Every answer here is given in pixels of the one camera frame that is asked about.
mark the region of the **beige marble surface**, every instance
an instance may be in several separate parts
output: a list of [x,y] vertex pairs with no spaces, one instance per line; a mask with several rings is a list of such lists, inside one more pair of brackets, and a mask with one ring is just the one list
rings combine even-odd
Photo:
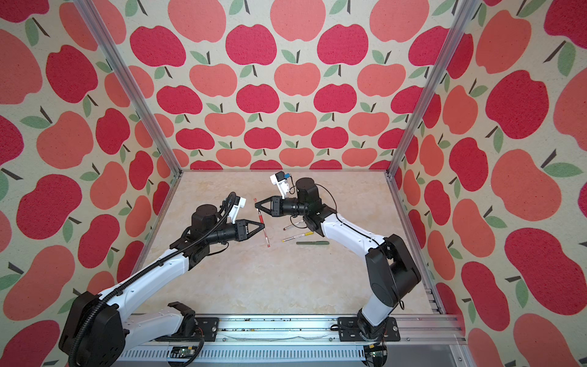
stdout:
[[[219,206],[230,191],[247,199],[238,218],[258,221],[254,198],[278,195],[269,172],[186,172],[167,210],[146,264],[155,260],[190,225],[201,204]],[[349,221],[381,235],[405,238],[402,224],[382,172],[303,172],[334,195],[338,211]],[[334,207],[327,192],[323,202]],[[170,282],[137,312],[154,312],[180,301],[200,314],[353,314],[371,295],[365,260],[330,240],[330,245],[297,245],[282,239],[306,230],[284,231],[289,217],[263,216],[271,247],[262,233],[231,242],[222,254],[205,258]],[[325,240],[314,234],[303,240]],[[222,245],[212,245],[217,251]],[[395,314],[430,314],[422,283],[404,297],[406,309]]]

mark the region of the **yellow marker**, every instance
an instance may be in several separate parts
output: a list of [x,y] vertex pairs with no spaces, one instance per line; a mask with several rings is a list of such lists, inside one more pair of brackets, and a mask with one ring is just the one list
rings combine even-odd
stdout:
[[293,240],[294,238],[299,238],[299,237],[303,237],[305,235],[311,235],[311,234],[314,234],[314,232],[307,232],[307,233],[298,234],[293,237],[286,238],[286,239],[282,240],[282,242]]

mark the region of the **robotic arm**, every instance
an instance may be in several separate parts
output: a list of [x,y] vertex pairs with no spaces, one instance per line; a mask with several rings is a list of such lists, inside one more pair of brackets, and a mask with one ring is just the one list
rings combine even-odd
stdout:
[[309,177],[296,181],[297,197],[285,197],[284,192],[289,190],[286,176],[289,174],[281,171],[271,177],[282,195],[259,201],[255,207],[272,217],[303,216],[310,231],[331,238],[365,258],[373,294],[359,310],[357,323],[363,339],[381,340],[388,315],[421,280],[404,241],[395,234],[383,237],[371,233],[346,220],[336,209],[322,203],[318,187]]
[[[59,340],[59,349],[69,355],[69,366],[110,366],[124,351],[162,336],[167,341],[200,340],[204,335],[194,336],[195,312],[179,302],[152,314],[131,314],[204,257],[224,251],[229,241],[244,241],[261,231],[265,227],[262,223],[236,220],[245,202],[233,192],[220,211],[210,204],[199,206],[191,226],[157,260],[98,295],[85,292],[76,298]],[[250,231],[249,224],[257,228]],[[210,254],[210,245],[216,243],[227,247]]]

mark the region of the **side wall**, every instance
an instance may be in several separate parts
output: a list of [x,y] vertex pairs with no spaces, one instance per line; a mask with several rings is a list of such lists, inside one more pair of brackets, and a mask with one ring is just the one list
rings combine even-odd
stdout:
[[587,6],[485,1],[396,172],[482,366],[587,363]]
[[345,170],[389,165],[459,4],[113,3],[185,169]]
[[64,366],[74,298],[130,275],[172,177],[74,4],[2,4],[0,366]]

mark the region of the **wallpaper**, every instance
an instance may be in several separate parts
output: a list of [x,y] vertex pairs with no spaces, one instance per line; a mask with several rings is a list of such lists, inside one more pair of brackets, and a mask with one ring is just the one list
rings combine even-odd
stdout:
[[587,3],[486,0],[395,178],[478,367],[587,363]]
[[73,300],[130,275],[171,177],[73,3],[1,1],[0,18],[0,366],[65,366]]
[[[126,16],[128,37],[114,37],[119,51],[139,84],[153,80],[144,96],[185,169],[387,168],[458,7],[443,0],[113,3]],[[472,52],[466,43],[463,52]]]

